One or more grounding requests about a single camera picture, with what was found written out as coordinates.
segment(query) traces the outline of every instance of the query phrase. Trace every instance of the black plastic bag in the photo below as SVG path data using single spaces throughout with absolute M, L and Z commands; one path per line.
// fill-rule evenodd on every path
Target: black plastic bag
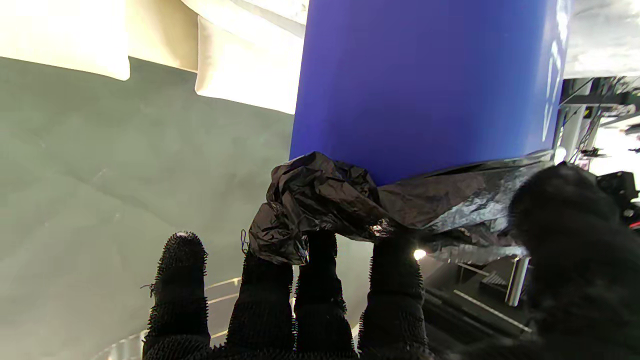
M 306 234 L 320 229 L 370 242 L 411 233 L 443 260 L 484 263 L 521 254 L 524 248 L 505 232 L 508 205 L 549 160 L 545 152 L 378 188 L 365 169 L 313 152 L 272 171 L 249 244 L 261 258 L 294 265 L 307 262 Z M 452 231 L 463 237 L 446 236 Z

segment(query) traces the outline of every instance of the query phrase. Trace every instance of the blue cylinder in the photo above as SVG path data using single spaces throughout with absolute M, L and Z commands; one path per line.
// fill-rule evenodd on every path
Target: blue cylinder
M 552 148 L 567 0 L 312 0 L 291 158 L 378 185 Z

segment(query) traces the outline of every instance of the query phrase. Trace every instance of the bright light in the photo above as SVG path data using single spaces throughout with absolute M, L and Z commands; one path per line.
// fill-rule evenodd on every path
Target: bright light
M 424 258 L 425 256 L 427 256 L 427 252 L 422 249 L 417 249 L 413 252 L 413 257 L 416 259 L 416 261 Z

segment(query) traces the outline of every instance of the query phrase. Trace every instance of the floor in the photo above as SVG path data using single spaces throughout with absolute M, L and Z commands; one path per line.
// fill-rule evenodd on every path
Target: floor
M 152 305 L 140 287 L 183 229 L 209 252 L 211 334 L 227 326 L 240 231 L 288 159 L 292 116 L 197 96 L 190 72 L 131 59 L 131 74 L 0 58 L 4 358 L 89 360 L 139 334 Z M 356 325 L 371 244 L 339 247 Z

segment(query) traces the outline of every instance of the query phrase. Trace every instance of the white cushion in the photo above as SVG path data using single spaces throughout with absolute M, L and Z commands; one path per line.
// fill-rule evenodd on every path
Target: white cushion
M 640 75 L 640 1 L 574 3 L 564 77 Z
M 127 0 L 129 55 L 198 70 L 198 15 L 180 0 Z
M 3 0 L 0 56 L 129 78 L 124 0 Z
M 294 113 L 303 36 L 231 0 L 183 0 L 198 18 L 196 93 Z
M 302 45 L 283 53 L 198 18 L 196 93 L 293 114 Z

